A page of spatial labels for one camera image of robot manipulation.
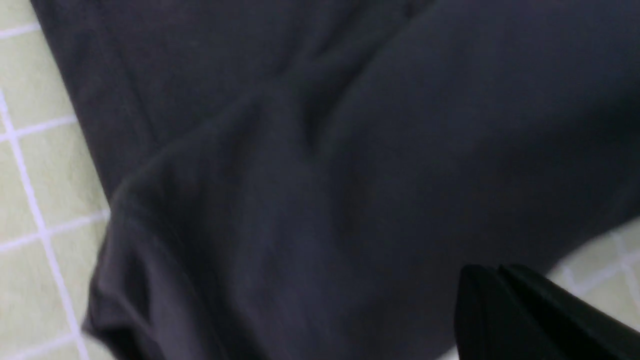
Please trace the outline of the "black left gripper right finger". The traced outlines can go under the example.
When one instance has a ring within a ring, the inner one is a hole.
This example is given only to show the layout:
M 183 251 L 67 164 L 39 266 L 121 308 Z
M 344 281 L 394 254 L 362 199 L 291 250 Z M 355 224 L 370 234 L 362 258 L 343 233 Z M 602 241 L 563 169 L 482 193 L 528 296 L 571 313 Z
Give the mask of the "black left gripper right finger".
M 500 266 L 526 312 L 568 360 L 637 360 L 639 332 L 524 265 Z

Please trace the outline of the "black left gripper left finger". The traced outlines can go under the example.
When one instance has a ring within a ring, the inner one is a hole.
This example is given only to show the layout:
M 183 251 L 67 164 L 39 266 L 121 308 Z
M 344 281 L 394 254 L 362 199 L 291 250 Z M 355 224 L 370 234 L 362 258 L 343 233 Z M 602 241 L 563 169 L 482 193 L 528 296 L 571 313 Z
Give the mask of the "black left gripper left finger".
M 542 335 L 498 271 L 478 265 L 460 273 L 454 333 L 460 360 L 554 360 Z

